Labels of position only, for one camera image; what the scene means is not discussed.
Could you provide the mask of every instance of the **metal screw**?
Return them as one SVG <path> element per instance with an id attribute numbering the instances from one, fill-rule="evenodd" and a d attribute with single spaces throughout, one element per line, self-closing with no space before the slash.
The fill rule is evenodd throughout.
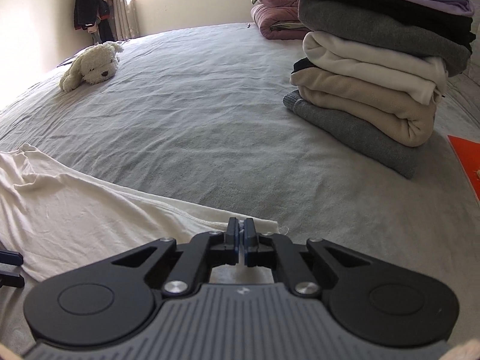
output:
<path id="1" fill-rule="evenodd" d="M 172 280 L 165 283 L 163 286 L 163 289 L 171 294 L 181 294 L 182 292 L 185 292 L 187 288 L 187 283 L 181 280 Z"/>
<path id="2" fill-rule="evenodd" d="M 295 286 L 295 291 L 303 295 L 311 295 L 317 292 L 320 289 L 318 285 L 312 283 L 311 281 L 302 281 Z"/>

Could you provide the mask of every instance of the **black jacket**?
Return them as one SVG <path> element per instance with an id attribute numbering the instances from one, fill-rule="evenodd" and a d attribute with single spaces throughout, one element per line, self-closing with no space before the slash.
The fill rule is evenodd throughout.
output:
<path id="1" fill-rule="evenodd" d="M 97 13 L 100 19 L 110 17 L 109 5 L 104 0 L 75 0 L 73 25 L 75 30 L 86 30 L 95 24 Z"/>

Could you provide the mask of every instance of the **logo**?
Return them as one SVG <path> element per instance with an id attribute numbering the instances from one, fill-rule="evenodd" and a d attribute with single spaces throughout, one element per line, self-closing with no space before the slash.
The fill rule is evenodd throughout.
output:
<path id="1" fill-rule="evenodd" d="M 245 294 L 248 294 L 250 292 L 250 289 L 249 288 L 246 288 L 246 287 L 242 287 L 242 288 L 239 288 L 237 290 L 237 292 L 240 294 L 240 295 L 245 295 Z"/>

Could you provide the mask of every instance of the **white wall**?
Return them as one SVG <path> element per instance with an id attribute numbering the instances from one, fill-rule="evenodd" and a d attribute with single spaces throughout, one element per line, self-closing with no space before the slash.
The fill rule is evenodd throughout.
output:
<path id="1" fill-rule="evenodd" d="M 140 35 L 251 22 L 250 0 L 134 0 Z"/>
<path id="2" fill-rule="evenodd" d="M 92 44 L 74 29 L 75 0 L 0 0 L 0 108 Z"/>

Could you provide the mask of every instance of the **folded beige sweater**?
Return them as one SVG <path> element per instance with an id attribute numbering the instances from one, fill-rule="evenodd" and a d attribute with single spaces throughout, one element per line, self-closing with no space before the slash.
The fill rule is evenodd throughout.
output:
<path id="1" fill-rule="evenodd" d="M 440 100 L 446 89 L 446 71 L 439 57 L 417 58 L 338 38 L 323 31 L 309 32 L 303 51 L 319 68 L 408 93 L 420 104 Z"/>
<path id="2" fill-rule="evenodd" d="M 405 92 L 318 67 L 292 73 L 290 82 L 312 104 L 364 119 L 406 146 L 421 145 L 434 130 L 434 101 L 422 105 Z"/>

